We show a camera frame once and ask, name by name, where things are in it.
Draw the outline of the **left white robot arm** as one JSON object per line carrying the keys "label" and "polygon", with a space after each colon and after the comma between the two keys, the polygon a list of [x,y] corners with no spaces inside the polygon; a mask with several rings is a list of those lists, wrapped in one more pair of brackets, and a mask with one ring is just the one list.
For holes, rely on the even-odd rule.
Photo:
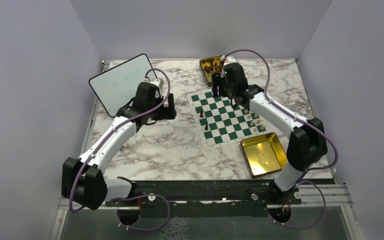
{"label": "left white robot arm", "polygon": [[107,131],[86,152],[69,157],[62,165],[61,195],[73,203],[96,210],[104,201],[119,199],[124,205],[137,200],[134,183],[125,178],[106,180],[104,173],[121,147],[149,120],[176,118],[174,95],[162,95],[158,85],[142,82],[136,95],[119,108]]}

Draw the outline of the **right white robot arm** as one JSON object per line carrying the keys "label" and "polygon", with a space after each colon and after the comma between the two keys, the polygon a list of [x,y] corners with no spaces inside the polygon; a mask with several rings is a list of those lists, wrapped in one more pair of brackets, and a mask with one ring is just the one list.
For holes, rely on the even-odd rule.
{"label": "right white robot arm", "polygon": [[232,108],[237,106],[258,114],[288,137],[287,164],[271,183],[269,199],[280,204],[289,196],[304,172],[318,162],[327,152],[323,137],[324,126],[317,118],[307,119],[270,98],[266,91],[250,85],[243,66],[238,62],[220,64],[221,72],[212,77],[213,97],[229,98]]}

